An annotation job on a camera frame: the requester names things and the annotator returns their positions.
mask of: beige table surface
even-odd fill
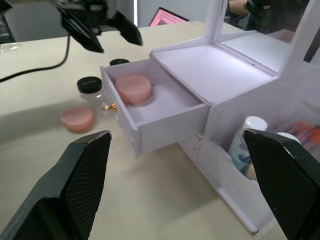
[[[65,65],[1,83],[0,232],[70,142],[110,130],[107,173],[91,240],[253,239],[177,144],[134,159],[113,115],[97,114],[93,129],[83,134],[69,132],[60,123],[66,109],[89,104],[79,97],[80,78],[100,77],[99,67],[110,60],[147,59],[150,49],[199,37],[203,31],[200,22],[142,28],[144,47],[127,43],[118,32],[106,32],[99,38],[105,54],[86,51],[72,40]],[[2,77],[58,63],[66,38],[16,46],[11,51],[1,46]]]

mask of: open drawer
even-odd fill
[[[114,85],[117,77],[143,74],[152,84],[152,96],[140,104],[125,104]],[[109,104],[136,157],[202,134],[210,107],[186,89],[152,59],[101,67]]]

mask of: gold drawer knob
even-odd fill
[[[107,103],[102,104],[103,111],[117,111],[117,104],[113,103],[112,105],[108,105]]]

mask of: pink jar lid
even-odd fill
[[[126,104],[138,104],[151,96],[151,82],[142,74],[120,76],[115,80],[115,88]]]
[[[88,129],[95,121],[94,113],[89,107],[78,106],[70,108],[61,116],[63,126],[73,132]]]

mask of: black jar lid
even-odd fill
[[[102,81],[96,76],[81,78],[76,85],[79,92],[83,94],[94,94],[102,89]]]
[[[113,59],[110,62],[110,66],[119,65],[119,64],[127,64],[127,63],[130,63],[130,61],[127,59],[118,58],[118,59]]]

